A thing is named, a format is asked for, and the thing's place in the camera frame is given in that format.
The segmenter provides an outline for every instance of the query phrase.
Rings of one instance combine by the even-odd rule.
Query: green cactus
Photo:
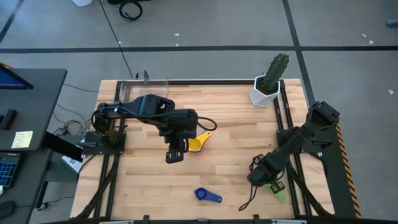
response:
[[[259,88],[264,94],[270,95],[275,93],[278,86],[278,80],[285,71],[289,63],[287,54],[278,54],[268,68],[267,75],[260,81]]]

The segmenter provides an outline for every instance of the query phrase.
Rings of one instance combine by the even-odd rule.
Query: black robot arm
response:
[[[159,136],[170,144],[166,153],[169,164],[182,161],[183,153],[188,151],[188,139],[197,136],[195,110],[176,110],[172,100],[156,95],[140,96],[129,103],[101,103],[91,117],[96,132],[103,136],[109,135],[109,124],[115,119],[131,118],[156,126]]]
[[[277,176],[285,169],[289,156],[302,152],[302,146],[306,141],[311,141],[319,131],[328,129],[339,120],[339,112],[325,102],[316,102],[307,114],[306,122],[301,127],[293,127],[284,136],[283,145],[253,158],[257,167],[247,176],[248,181],[254,187],[264,184],[272,184]]]

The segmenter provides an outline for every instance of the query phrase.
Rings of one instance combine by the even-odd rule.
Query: yellow measuring cup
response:
[[[195,139],[189,140],[189,152],[198,153],[201,151],[205,141],[211,136],[209,131],[202,132]]]

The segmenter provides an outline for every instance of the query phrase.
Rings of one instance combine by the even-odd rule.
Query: keyboard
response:
[[[20,154],[0,152],[0,185],[11,188],[20,167]]]

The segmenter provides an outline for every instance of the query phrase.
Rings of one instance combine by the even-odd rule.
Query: mouse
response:
[[[0,203],[0,218],[8,217],[15,209],[15,203],[12,201]]]

